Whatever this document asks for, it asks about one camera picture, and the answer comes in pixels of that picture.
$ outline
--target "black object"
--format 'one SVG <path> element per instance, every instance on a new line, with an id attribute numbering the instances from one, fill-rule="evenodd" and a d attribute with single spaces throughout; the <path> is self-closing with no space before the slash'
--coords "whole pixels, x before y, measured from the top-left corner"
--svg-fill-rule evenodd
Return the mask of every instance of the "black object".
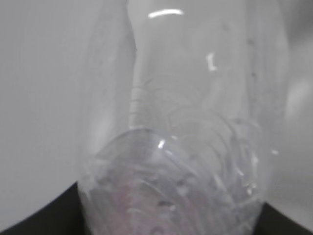
<path id="1" fill-rule="evenodd" d="M 77 185 L 0 235 L 86 235 Z M 265 204 L 254 235 L 313 235 Z"/>

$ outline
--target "white wall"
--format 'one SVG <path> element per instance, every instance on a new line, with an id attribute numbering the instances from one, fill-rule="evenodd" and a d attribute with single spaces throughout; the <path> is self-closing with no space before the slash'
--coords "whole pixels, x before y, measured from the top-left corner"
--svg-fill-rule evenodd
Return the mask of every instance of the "white wall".
<path id="1" fill-rule="evenodd" d="M 0 1 L 0 231 L 75 182 L 77 79 L 101 5 Z"/>

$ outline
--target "gray background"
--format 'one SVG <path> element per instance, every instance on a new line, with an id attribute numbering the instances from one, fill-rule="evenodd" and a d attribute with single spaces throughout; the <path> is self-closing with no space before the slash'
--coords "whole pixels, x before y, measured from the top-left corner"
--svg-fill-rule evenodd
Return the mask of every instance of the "gray background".
<path id="1" fill-rule="evenodd" d="M 313 1 L 281 2 L 291 86 L 284 149 L 268 198 L 313 230 Z M 0 1 L 0 230 L 75 182 L 78 77 L 101 5 Z"/>

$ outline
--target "bottle body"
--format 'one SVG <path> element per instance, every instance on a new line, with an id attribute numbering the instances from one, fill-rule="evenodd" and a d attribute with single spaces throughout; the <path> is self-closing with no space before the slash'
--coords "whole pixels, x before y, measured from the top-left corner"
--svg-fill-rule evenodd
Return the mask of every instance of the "bottle body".
<path id="1" fill-rule="evenodd" d="M 248 235 L 283 119 L 277 5 L 148 2 L 131 25 L 125 1 L 107 0 L 91 43 L 79 181 L 89 226 Z"/>

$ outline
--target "clear plastic bottle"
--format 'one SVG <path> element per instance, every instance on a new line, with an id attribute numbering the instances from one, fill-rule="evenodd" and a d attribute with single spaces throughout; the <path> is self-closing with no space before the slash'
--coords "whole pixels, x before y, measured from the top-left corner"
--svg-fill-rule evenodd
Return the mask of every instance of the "clear plastic bottle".
<path id="1" fill-rule="evenodd" d="M 251 234 L 284 115 L 276 1 L 129 4 L 146 8 L 131 12 L 132 26 L 125 0 L 105 0 L 85 67 L 79 191 L 89 228 Z"/>

